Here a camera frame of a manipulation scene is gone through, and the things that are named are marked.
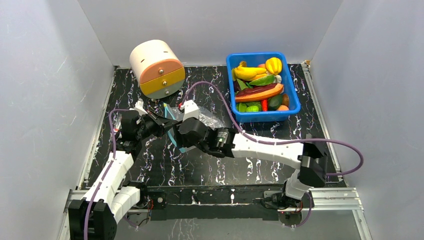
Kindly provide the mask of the clear zip top bag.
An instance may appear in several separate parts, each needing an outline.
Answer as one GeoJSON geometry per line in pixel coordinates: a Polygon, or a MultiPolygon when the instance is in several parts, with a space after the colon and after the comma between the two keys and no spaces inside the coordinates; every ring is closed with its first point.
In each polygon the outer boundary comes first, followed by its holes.
{"type": "Polygon", "coordinates": [[[223,128],[224,123],[192,100],[185,102],[182,107],[183,111],[164,104],[164,116],[171,121],[167,132],[169,138],[181,153],[203,147],[209,153],[211,147],[208,147],[207,137],[211,137],[216,129],[223,128]]]}

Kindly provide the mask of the green watermelon slice toy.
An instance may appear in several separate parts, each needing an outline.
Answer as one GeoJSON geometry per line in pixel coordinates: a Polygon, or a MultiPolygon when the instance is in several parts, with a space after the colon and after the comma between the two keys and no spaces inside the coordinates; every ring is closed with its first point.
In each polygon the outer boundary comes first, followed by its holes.
{"type": "Polygon", "coordinates": [[[247,112],[247,108],[248,108],[248,106],[244,102],[240,102],[236,105],[236,109],[240,113],[247,112]]]}

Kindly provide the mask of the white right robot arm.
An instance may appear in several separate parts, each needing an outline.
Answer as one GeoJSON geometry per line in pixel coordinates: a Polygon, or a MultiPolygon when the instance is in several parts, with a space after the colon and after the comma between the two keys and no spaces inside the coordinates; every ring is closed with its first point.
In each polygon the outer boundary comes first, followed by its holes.
{"type": "Polygon", "coordinates": [[[195,147],[216,158],[256,158],[293,168],[280,196],[274,197],[288,207],[295,207],[310,189],[326,184],[327,154],[311,141],[302,139],[291,143],[238,132],[234,128],[212,128],[194,117],[179,121],[173,131],[179,148],[195,147]]]}

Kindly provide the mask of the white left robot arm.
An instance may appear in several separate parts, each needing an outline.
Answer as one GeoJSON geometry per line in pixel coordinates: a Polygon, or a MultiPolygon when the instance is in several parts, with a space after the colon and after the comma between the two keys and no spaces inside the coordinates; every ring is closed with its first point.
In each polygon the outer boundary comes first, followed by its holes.
{"type": "Polygon", "coordinates": [[[149,203],[147,187],[142,182],[129,182],[119,189],[123,177],[134,164],[150,136],[165,135],[176,120],[155,113],[119,109],[120,119],[111,125],[112,152],[93,186],[81,199],[68,207],[69,234],[72,240],[113,240],[117,225],[133,206],[144,208],[149,203]]]}

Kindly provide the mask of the marker pen pack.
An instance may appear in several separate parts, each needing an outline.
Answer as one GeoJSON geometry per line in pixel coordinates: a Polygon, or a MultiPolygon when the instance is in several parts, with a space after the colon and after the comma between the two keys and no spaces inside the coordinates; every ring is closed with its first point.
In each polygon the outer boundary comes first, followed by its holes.
{"type": "Polygon", "coordinates": [[[113,123],[113,133],[114,134],[116,134],[121,129],[121,120],[122,120],[122,114],[121,113],[117,113],[113,117],[112,123],[113,123]]]}

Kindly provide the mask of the round pastel drawer cabinet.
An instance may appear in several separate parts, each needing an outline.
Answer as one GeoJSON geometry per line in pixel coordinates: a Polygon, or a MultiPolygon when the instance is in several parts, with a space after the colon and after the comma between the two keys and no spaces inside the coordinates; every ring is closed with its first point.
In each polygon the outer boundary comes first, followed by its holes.
{"type": "Polygon", "coordinates": [[[162,99],[179,91],[186,79],[182,62],[163,40],[137,45],[129,62],[141,92],[150,99],[162,99]]]}

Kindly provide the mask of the green custard apple toy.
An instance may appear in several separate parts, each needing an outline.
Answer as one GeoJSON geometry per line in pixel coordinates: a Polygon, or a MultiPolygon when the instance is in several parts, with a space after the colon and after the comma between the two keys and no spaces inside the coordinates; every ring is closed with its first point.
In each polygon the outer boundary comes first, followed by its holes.
{"type": "Polygon", "coordinates": [[[247,113],[261,112],[262,111],[262,104],[261,104],[260,101],[247,102],[245,111],[247,113]]]}

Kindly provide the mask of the yellow banana bunch toy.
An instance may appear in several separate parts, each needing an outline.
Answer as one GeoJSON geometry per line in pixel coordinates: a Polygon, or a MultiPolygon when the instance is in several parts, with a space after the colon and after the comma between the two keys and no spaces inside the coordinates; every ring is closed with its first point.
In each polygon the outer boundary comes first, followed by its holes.
{"type": "Polygon", "coordinates": [[[253,81],[267,76],[267,70],[263,67],[247,67],[245,61],[241,61],[239,65],[232,69],[232,75],[236,79],[253,81]]]}

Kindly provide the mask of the dark green cucumber toy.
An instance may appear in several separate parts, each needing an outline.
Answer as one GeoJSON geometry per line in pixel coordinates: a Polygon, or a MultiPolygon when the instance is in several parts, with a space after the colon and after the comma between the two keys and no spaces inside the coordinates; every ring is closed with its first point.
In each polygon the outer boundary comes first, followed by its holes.
{"type": "Polygon", "coordinates": [[[283,104],[283,95],[278,94],[267,100],[268,111],[276,111],[283,104]]]}

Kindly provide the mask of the green leaf vegetable toy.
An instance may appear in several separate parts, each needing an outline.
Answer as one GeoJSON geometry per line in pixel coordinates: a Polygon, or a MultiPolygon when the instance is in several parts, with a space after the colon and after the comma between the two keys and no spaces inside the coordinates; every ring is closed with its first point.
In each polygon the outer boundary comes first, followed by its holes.
{"type": "Polygon", "coordinates": [[[272,84],[275,82],[275,79],[276,78],[274,75],[266,75],[258,79],[254,79],[252,81],[236,79],[235,81],[233,81],[233,87],[237,92],[244,89],[252,89],[255,87],[263,87],[272,84]]]}

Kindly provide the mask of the blue plastic bin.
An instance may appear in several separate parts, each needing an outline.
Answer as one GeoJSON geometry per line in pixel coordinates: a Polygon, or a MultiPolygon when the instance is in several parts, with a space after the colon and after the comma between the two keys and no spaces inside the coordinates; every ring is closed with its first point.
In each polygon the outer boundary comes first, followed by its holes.
{"type": "Polygon", "coordinates": [[[239,123],[254,123],[254,122],[280,122],[286,120],[289,116],[297,114],[301,109],[301,104],[296,93],[294,81],[289,73],[286,58],[281,52],[248,52],[248,53],[232,53],[226,58],[226,65],[229,77],[229,91],[230,91],[230,104],[235,119],[239,123]],[[247,67],[258,67],[260,64],[265,64],[266,60],[270,58],[279,58],[282,61],[282,71],[279,74],[282,78],[281,84],[284,85],[284,90],[281,94],[288,94],[289,96],[289,110],[288,111],[259,111],[259,112],[239,112],[237,111],[237,104],[235,96],[240,91],[235,91],[233,81],[232,69],[239,66],[241,61],[247,63],[247,67]]]}

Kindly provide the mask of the orange round fruit toy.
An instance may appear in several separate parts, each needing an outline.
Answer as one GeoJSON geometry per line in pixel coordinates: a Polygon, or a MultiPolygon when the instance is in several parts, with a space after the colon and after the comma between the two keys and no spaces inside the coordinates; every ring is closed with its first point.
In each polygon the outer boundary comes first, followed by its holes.
{"type": "Polygon", "coordinates": [[[289,110],[290,110],[289,107],[286,105],[281,105],[276,109],[276,111],[289,111],[289,110]]]}

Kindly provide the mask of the brown potato toy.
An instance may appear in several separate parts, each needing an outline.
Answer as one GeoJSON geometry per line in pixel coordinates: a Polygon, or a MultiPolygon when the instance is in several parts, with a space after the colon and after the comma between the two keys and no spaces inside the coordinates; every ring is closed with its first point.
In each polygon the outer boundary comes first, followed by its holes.
{"type": "Polygon", "coordinates": [[[282,105],[284,105],[286,107],[289,107],[289,105],[290,105],[290,98],[289,98],[288,94],[286,94],[286,93],[284,93],[282,95],[282,105]]]}

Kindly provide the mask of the white mushroom toy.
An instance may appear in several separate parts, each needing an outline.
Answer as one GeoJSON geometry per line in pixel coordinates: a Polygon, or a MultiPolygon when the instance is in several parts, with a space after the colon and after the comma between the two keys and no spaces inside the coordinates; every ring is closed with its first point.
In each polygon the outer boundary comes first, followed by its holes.
{"type": "Polygon", "coordinates": [[[282,77],[280,75],[274,76],[274,83],[280,84],[282,82],[282,77]]]}

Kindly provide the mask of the yellow bell pepper toy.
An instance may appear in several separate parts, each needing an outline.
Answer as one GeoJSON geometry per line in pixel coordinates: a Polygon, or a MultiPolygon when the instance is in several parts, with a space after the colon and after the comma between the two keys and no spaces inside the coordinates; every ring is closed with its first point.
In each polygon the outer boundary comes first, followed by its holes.
{"type": "Polygon", "coordinates": [[[266,70],[272,75],[279,75],[283,70],[283,63],[277,57],[272,57],[265,62],[266,70]]]}

